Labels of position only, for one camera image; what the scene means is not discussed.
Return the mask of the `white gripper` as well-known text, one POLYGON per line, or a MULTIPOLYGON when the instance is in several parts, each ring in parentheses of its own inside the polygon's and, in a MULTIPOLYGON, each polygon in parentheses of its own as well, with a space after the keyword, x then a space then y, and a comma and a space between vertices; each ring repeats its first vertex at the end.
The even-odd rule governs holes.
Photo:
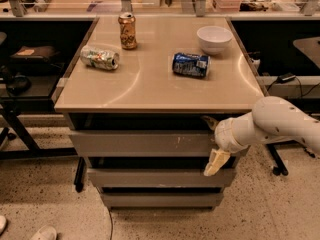
POLYGON ((201 117, 208 127, 214 131, 215 142, 220 149, 212 149, 209 161, 204 169, 205 176, 215 175, 229 160, 231 154, 247 149, 247 145, 240 144, 233 133, 233 118, 218 121, 211 116, 201 117))

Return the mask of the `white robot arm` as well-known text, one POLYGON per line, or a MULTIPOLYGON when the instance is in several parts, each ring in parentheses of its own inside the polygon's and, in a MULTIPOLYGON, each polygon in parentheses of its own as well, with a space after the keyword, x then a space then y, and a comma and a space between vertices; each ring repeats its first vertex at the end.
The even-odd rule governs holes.
POLYGON ((213 131, 217 145, 217 149, 211 150, 205 176, 215 175, 232 154, 253 144, 294 140, 320 153, 320 121, 280 97, 263 97, 249 113, 236 118, 220 122, 209 116, 203 119, 213 131))

